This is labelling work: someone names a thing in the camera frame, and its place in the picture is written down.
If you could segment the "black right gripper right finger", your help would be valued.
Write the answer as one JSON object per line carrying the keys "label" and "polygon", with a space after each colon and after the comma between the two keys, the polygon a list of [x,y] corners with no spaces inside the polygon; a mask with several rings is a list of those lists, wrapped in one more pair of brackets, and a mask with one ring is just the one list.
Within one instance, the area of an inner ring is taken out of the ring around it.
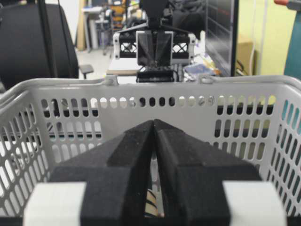
{"label": "black right gripper right finger", "polygon": [[274,188],[251,163],[154,121],[165,217],[157,226],[285,226]]}

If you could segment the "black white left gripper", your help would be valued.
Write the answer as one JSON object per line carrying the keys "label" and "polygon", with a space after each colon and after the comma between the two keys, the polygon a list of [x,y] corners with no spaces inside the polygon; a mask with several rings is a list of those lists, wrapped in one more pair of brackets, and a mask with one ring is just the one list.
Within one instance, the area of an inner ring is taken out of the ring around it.
{"label": "black white left gripper", "polygon": [[114,58],[134,58],[138,65],[187,65],[195,44],[193,33],[165,24],[143,23],[113,35]]}

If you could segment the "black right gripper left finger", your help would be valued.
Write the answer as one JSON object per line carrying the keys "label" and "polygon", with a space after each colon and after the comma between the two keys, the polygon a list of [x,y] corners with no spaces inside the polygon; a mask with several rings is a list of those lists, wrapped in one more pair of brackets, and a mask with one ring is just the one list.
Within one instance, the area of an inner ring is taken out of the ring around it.
{"label": "black right gripper left finger", "polygon": [[25,226],[142,226],[153,150],[153,121],[56,166],[35,186]]}

